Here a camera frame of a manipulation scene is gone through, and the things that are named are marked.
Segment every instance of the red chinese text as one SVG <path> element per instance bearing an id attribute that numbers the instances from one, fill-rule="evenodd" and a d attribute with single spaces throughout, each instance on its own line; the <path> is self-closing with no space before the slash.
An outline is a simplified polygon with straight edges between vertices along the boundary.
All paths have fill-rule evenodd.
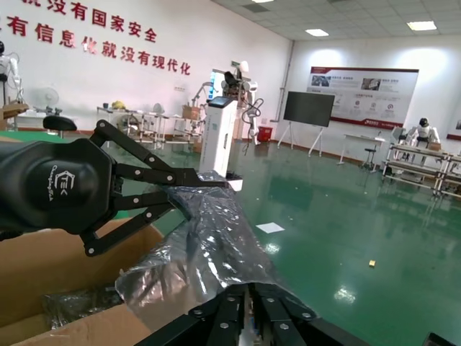
<path id="1" fill-rule="evenodd" d="M 157 34 L 151 29 L 146 31 L 146 41 L 155 42 Z"/>
<path id="2" fill-rule="evenodd" d="M 75 19 L 80 19 L 81 21 L 84 21 L 86 17 L 86 10 L 88 9 L 88 7 L 80 4 L 79 2 L 72 2 L 72 5 L 73 7 L 71 11 L 75 16 Z"/>
<path id="3" fill-rule="evenodd" d="M 42 6 L 39 0 L 22 0 L 22 2 L 24 2 L 25 4 L 35 5 L 36 7 Z"/>
<path id="4" fill-rule="evenodd" d="M 137 22 L 130 22 L 128 27 L 130 28 L 130 35 L 140 37 L 139 33 L 141 32 L 141 26 Z"/>
<path id="5" fill-rule="evenodd" d="M 129 61 L 131 63 L 135 62 L 135 50 L 131 47 L 123 47 L 122 48 L 122 57 L 121 60 Z"/>
<path id="6" fill-rule="evenodd" d="M 154 56 L 152 66 L 156 68 L 165 69 L 165 57 Z"/>
<path id="7" fill-rule="evenodd" d="M 101 27 L 106 27 L 107 13 L 93 9 L 93 24 Z"/>
<path id="8" fill-rule="evenodd" d="M 60 45 L 63 45 L 64 47 L 67 48 L 75 48 L 75 35 L 73 32 L 70 32 L 68 30 L 63 31 L 63 39 L 59 43 Z"/>
<path id="9" fill-rule="evenodd" d="M 7 17 L 10 20 L 8 26 L 12 28 L 14 35 L 26 35 L 26 25 L 29 24 L 27 20 L 22 20 L 18 16 L 15 17 Z"/>
<path id="10" fill-rule="evenodd" d="M 53 31 L 52 27 L 48 25 L 41 25 L 40 23 L 37 25 L 35 32 L 37 33 L 37 40 L 53 43 Z"/>
<path id="11" fill-rule="evenodd" d="M 48 0 L 50 6 L 47 9 L 52 9 L 54 12 L 61 13 L 66 15 L 64 12 L 64 7 L 66 7 L 66 2 L 64 0 Z"/>
<path id="12" fill-rule="evenodd" d="M 85 36 L 84 41 L 81 45 L 84 47 L 84 52 L 90 52 L 91 54 L 96 54 L 96 44 L 97 42 L 93 40 L 92 37 Z"/>
<path id="13" fill-rule="evenodd" d="M 174 71 L 174 72 L 177 72 L 178 69 L 177 69 L 177 66 L 178 66 L 178 61 L 176 59 L 170 59 L 170 61 L 168 62 L 168 71 Z"/>
<path id="14" fill-rule="evenodd" d="M 123 29 L 124 23 L 125 23 L 125 20 L 122 17 L 112 16 L 112 23 L 110 25 L 110 28 L 115 31 L 124 32 L 125 31 Z"/>
<path id="15" fill-rule="evenodd" d="M 117 56 L 115 55 L 115 51 L 117 50 L 117 45 L 111 42 L 104 42 L 102 43 L 102 55 L 107 58 L 115 59 Z"/>
<path id="16" fill-rule="evenodd" d="M 139 59 L 140 64 L 147 66 L 149 64 L 150 57 L 151 57 L 151 54 L 147 52 L 139 52 L 138 59 Z"/>
<path id="17" fill-rule="evenodd" d="M 185 74 L 186 76 L 190 76 L 190 65 L 188 63 L 183 63 L 181 65 L 181 74 Z"/>

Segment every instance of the red bin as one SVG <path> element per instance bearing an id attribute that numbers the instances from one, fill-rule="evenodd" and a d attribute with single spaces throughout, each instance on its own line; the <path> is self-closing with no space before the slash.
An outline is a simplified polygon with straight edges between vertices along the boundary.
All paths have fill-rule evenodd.
<path id="1" fill-rule="evenodd" d="M 258 141 L 259 142 L 270 142 L 272 137 L 272 128 L 266 128 L 259 126 Z"/>

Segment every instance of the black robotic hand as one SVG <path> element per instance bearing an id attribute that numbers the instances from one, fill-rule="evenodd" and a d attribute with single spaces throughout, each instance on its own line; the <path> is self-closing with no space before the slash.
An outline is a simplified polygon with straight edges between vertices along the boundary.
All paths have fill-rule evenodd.
<path id="1" fill-rule="evenodd" d="M 101 149 L 106 141 L 114 141 L 145 166 L 118 164 Z M 105 120 L 97 123 L 90 139 L 0 144 L 0 241 L 40 229 L 64 229 L 79 235 L 86 254 L 96 256 L 174 208 L 163 191 L 122 196 L 124 179 L 228 186 L 203 182 L 193 169 L 170 167 Z M 96 235 L 119 210 L 138 208 L 146 210 L 106 236 Z"/>

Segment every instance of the ceiling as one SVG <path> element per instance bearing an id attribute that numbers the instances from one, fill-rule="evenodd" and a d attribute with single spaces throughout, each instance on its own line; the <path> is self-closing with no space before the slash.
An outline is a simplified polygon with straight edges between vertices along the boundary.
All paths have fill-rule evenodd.
<path id="1" fill-rule="evenodd" d="M 291 40 L 461 34 L 461 0 L 212 0 Z M 414 32 L 407 22 L 434 20 L 437 30 Z M 322 29 L 328 37 L 313 37 L 307 29 Z"/>

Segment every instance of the paper on floor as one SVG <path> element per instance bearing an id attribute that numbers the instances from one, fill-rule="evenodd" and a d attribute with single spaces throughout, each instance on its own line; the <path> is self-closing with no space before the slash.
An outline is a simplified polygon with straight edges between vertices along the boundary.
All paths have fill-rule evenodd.
<path id="1" fill-rule="evenodd" d="M 285 230 L 285 229 L 283 229 L 282 227 L 280 227 L 279 225 L 277 225 L 274 222 L 265 223 L 265 224 L 262 224 L 262 225 L 256 225 L 256 227 L 258 227 L 263 232 L 266 232 L 268 234 L 275 233 L 275 232 L 281 232 L 281 231 Z"/>

